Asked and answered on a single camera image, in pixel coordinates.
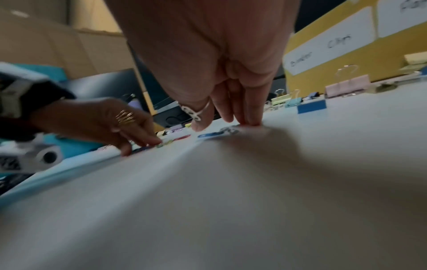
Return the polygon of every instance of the hand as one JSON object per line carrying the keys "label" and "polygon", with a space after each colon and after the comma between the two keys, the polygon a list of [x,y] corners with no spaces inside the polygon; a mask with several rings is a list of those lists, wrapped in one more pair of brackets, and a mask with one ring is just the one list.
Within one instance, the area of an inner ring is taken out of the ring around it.
{"label": "hand", "polygon": [[[119,126],[116,116],[122,110],[133,113],[135,122]],[[113,145],[122,156],[132,152],[129,140],[139,146],[161,143],[154,134],[151,115],[113,98],[56,101],[34,111],[29,121],[44,132]]]}
{"label": "hand", "polygon": [[196,131],[222,118],[259,125],[294,28],[298,0],[106,0],[165,91],[194,111]]}

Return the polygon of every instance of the gold ring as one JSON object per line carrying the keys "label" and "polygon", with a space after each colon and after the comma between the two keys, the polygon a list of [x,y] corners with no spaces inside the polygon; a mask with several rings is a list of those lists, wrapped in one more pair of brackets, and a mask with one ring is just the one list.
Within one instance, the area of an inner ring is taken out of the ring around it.
{"label": "gold ring", "polygon": [[116,116],[117,122],[120,125],[127,125],[130,123],[135,122],[135,118],[133,117],[133,113],[129,113],[126,112],[125,110],[121,111],[117,116]]}

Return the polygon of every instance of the handwritten label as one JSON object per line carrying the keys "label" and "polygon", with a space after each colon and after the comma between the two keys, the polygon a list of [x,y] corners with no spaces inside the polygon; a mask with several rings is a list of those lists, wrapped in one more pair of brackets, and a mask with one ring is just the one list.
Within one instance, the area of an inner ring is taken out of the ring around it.
{"label": "handwritten label", "polygon": [[378,35],[393,35],[427,21],[427,0],[379,0]]}
{"label": "handwritten label", "polygon": [[287,53],[282,60],[283,67],[297,75],[374,40],[372,7],[366,7]]}

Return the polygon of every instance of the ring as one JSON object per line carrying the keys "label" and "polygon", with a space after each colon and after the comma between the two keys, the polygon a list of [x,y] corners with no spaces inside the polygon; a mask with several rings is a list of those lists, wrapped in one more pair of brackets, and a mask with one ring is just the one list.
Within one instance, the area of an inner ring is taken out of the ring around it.
{"label": "ring", "polygon": [[129,113],[126,112],[125,110],[121,111],[117,116],[116,116],[117,122],[120,125],[127,125],[130,123],[135,122],[135,118],[133,117],[133,113]]}
{"label": "ring", "polygon": [[200,118],[199,115],[202,114],[205,111],[205,109],[209,106],[209,104],[210,104],[210,99],[209,99],[208,103],[205,105],[205,107],[203,109],[201,109],[198,112],[195,112],[190,107],[187,107],[187,106],[184,106],[184,105],[181,105],[181,104],[178,103],[178,105],[180,106],[181,110],[183,110],[186,114],[190,115],[191,118],[193,118],[196,121],[201,121],[201,118]]}

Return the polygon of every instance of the white table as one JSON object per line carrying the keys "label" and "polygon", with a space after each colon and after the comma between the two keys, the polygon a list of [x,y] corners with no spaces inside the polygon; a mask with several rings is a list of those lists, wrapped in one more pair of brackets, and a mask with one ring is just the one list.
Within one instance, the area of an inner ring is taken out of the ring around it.
{"label": "white table", "polygon": [[327,105],[24,182],[0,269],[426,269],[427,84]]}

